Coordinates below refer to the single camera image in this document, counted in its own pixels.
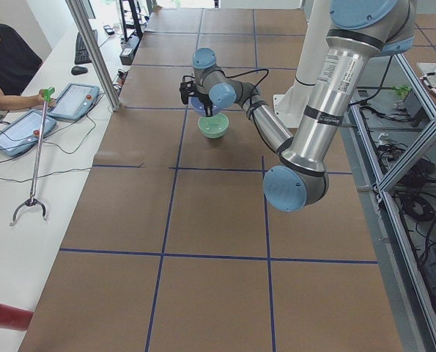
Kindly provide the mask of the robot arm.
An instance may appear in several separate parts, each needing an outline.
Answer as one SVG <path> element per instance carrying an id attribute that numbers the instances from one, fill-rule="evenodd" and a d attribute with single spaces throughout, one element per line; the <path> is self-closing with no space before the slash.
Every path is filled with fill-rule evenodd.
<path id="1" fill-rule="evenodd" d="M 264 177 L 267 201 L 292 212 L 318 202 L 329 187 L 324 163 L 368 61 L 407 51 L 413 44 L 415 1 L 316 1 L 305 42 L 314 47 L 300 66 L 312 70 L 311 92 L 295 132 L 289 131 L 255 85 L 228 77 L 215 52 L 193 54 L 192 82 L 180 87 L 183 101 L 196 96 L 207 116 L 237 104 L 280 164 Z"/>

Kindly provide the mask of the person hand holding grabber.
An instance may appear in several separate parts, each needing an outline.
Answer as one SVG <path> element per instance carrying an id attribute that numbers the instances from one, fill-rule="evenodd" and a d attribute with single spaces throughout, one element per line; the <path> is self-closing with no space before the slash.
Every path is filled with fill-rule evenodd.
<path id="1" fill-rule="evenodd" d="M 37 103 L 36 106 L 42 106 L 44 103 L 48 104 L 48 107 L 54 107 L 56 105 L 56 99 L 50 98 L 50 100 L 45 99 L 45 89 L 41 89 L 37 95 Z"/>

